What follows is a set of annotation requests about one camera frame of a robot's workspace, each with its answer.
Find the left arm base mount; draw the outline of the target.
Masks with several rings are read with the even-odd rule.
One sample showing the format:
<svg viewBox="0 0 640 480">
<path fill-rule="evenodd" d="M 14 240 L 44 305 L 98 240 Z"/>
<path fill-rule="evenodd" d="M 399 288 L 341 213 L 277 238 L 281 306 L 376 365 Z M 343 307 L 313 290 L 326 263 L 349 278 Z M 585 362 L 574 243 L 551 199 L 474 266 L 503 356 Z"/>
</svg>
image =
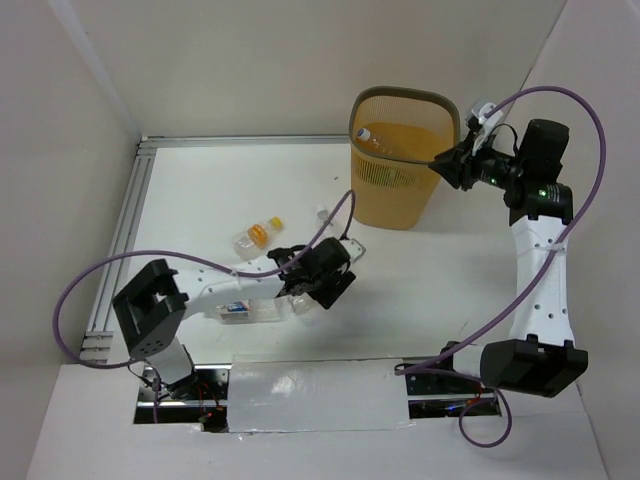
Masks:
<svg viewBox="0 0 640 480">
<path fill-rule="evenodd" d="M 156 390 L 156 375 L 150 366 L 139 372 L 130 369 L 138 379 L 133 423 L 194 424 L 203 432 L 227 433 L 231 368 L 231 364 L 196 365 L 198 380 L 178 398 L 170 395 L 165 383 Z"/>
</svg>

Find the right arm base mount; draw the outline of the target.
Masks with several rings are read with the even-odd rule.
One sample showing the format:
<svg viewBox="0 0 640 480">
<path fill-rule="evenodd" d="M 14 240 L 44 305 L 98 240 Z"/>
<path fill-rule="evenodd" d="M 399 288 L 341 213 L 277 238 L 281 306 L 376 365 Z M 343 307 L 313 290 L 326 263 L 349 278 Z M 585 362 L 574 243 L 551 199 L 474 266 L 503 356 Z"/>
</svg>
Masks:
<svg viewBox="0 0 640 480">
<path fill-rule="evenodd" d="M 496 394 L 480 383 L 433 373 L 404 376 L 408 396 L 409 418 L 454 418 L 468 406 L 468 416 L 500 416 Z"/>
</svg>

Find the clear bottle blue-orange label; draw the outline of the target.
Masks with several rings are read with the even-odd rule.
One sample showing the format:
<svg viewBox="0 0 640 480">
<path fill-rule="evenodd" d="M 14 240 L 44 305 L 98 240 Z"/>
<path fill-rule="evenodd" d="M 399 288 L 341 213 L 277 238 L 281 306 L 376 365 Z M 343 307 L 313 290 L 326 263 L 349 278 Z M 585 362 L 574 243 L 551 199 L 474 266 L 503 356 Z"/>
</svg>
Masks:
<svg viewBox="0 0 640 480">
<path fill-rule="evenodd" d="M 275 323 L 281 320 L 273 300 L 248 300 L 216 308 L 220 322 L 228 325 Z"/>
</svg>

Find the orange label small bottle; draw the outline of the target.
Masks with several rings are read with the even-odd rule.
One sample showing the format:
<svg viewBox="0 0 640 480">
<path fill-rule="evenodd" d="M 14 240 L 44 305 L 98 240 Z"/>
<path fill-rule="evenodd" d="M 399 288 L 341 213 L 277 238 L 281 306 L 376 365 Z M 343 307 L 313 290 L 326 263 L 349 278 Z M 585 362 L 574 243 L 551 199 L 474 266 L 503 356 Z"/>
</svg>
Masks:
<svg viewBox="0 0 640 480">
<path fill-rule="evenodd" d="M 273 216 L 238 233 L 232 240 L 232 246 L 241 259 L 248 261 L 261 256 L 283 229 L 283 221 Z"/>
</svg>

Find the clear bottle blue-white cap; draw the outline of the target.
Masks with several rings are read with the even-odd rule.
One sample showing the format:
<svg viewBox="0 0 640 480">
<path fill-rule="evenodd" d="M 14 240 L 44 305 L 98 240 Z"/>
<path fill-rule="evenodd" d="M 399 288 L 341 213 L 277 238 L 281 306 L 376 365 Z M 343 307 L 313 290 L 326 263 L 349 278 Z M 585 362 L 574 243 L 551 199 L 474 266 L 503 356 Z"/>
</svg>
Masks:
<svg viewBox="0 0 640 480">
<path fill-rule="evenodd" d="M 368 128 L 360 128 L 356 133 L 355 140 L 367 152 L 385 157 L 394 157 L 401 152 L 401 149 L 391 140 Z"/>
</svg>

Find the red cap cola bottle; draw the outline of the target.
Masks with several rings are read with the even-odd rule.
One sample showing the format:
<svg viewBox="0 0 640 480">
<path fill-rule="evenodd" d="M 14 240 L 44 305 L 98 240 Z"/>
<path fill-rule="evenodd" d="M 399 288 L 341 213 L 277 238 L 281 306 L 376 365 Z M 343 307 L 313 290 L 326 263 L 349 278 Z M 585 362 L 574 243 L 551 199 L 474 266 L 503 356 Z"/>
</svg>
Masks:
<svg viewBox="0 0 640 480">
<path fill-rule="evenodd" d="M 303 294 L 300 296 L 291 296 L 289 298 L 289 303 L 290 303 L 292 312 L 296 316 L 302 316 L 302 315 L 308 314 L 318 306 L 317 302 L 313 298 L 311 298 L 308 294 Z"/>
</svg>

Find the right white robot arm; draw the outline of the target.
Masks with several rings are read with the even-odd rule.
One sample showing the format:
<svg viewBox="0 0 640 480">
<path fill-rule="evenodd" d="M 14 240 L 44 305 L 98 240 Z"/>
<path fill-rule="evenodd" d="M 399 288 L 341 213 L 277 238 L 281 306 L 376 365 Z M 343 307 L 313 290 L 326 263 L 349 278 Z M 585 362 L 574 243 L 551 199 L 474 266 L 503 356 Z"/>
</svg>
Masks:
<svg viewBox="0 0 640 480">
<path fill-rule="evenodd" d="M 534 119 L 512 155 L 494 149 L 491 139 L 480 143 L 468 135 L 429 166 L 455 189 L 484 182 L 503 191 L 522 298 L 507 339 L 469 345 L 440 361 L 436 379 L 448 392 L 473 376 L 488 387 L 552 398 L 588 367 L 570 325 L 568 242 L 561 236 L 574 218 L 572 191 L 558 181 L 568 141 L 567 126 Z"/>
</svg>

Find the clear bottle white cap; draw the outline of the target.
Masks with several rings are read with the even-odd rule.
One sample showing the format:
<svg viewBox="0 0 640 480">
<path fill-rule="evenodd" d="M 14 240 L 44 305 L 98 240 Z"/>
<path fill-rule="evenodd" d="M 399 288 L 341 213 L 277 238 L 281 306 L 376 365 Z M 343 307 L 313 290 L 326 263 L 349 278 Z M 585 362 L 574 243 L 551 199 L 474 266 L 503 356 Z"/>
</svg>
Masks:
<svg viewBox="0 0 640 480">
<path fill-rule="evenodd" d="M 316 222 L 319 226 L 324 225 L 330 216 L 330 211 L 324 205 L 315 207 Z"/>
</svg>

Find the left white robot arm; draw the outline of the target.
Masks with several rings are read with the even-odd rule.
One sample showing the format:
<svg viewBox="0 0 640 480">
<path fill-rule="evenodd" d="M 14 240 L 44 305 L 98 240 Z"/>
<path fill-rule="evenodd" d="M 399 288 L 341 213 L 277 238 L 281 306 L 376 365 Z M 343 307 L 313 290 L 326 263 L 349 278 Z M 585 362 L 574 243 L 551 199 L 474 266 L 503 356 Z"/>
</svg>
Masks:
<svg viewBox="0 0 640 480">
<path fill-rule="evenodd" d="M 129 357 L 150 365 L 169 396 L 183 400 L 199 383 L 177 338 L 184 320 L 236 302 L 304 294 L 329 309 L 355 281 L 352 267 L 364 253 L 353 239 L 329 237 L 311 248 L 276 248 L 223 270 L 178 271 L 164 259 L 152 260 L 115 295 L 112 307 Z"/>
</svg>

